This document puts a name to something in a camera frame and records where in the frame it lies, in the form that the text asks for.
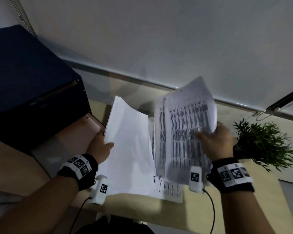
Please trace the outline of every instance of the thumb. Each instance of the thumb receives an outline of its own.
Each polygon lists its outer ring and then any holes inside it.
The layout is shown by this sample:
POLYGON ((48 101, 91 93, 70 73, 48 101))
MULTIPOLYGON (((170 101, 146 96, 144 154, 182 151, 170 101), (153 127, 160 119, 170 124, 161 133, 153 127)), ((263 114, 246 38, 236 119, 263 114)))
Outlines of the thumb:
POLYGON ((206 141, 208 140, 208 137, 206 136, 206 134, 204 132, 199 132, 199 131, 196 131, 195 132, 195 137, 199 140, 199 141, 206 141))
POLYGON ((112 143, 112 142, 107 143, 106 145, 107 145, 108 147, 110 147, 110 149, 114 147, 114 143, 112 143))

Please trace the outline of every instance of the table surface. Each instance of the table surface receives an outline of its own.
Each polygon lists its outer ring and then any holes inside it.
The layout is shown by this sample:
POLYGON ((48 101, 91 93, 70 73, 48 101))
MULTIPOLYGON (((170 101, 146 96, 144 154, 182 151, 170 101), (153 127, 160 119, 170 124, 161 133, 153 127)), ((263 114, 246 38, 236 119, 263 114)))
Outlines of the table surface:
MULTIPOLYGON (((90 101, 93 115, 106 122, 106 105, 90 101)), ((283 195, 277 177, 252 161, 243 161, 254 179, 255 196, 276 233, 293 233, 293 217, 283 195)), ((0 142, 0 191, 27 196, 49 181, 49 178, 34 158, 29 157, 0 142)), ((216 210, 213 233, 225 233, 220 194, 214 187, 206 187, 216 210)), ((81 191, 72 205, 80 207, 89 197, 81 191)), ((183 203, 177 204, 152 197, 118 194, 107 196, 101 206, 85 204, 85 208, 142 220, 153 224, 209 233, 213 209, 207 194, 197 194, 183 188, 183 203)))

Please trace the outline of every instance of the leaves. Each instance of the leaves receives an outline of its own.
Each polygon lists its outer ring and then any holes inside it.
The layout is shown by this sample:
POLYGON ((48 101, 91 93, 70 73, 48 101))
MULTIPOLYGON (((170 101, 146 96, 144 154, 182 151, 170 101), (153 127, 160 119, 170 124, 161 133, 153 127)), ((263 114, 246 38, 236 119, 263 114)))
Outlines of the leaves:
POLYGON ((267 167, 273 165, 278 171, 293 166, 293 148, 287 134, 273 122, 265 124, 250 124, 244 119, 235 123, 238 143, 234 146, 234 156, 237 159, 250 158, 256 164, 267 167))

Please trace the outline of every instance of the left hand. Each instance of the left hand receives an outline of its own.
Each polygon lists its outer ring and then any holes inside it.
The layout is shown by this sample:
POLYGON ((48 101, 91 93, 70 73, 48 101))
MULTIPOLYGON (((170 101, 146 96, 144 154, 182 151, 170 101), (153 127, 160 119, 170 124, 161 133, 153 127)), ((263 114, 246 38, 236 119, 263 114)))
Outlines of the left hand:
POLYGON ((110 155, 111 149, 114 147, 114 143, 104 143, 103 132, 100 131, 90 141, 86 153, 92 155, 98 164, 104 162, 110 155))

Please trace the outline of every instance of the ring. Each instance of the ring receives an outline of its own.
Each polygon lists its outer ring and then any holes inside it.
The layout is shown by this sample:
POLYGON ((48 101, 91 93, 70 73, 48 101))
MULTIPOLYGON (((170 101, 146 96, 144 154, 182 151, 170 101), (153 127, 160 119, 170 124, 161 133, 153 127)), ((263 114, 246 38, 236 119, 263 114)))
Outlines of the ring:
POLYGON ((217 126, 216 126, 216 128, 217 127, 220 127, 220 126, 224 126, 225 124, 223 124, 223 123, 220 123, 220 124, 218 124, 217 126))

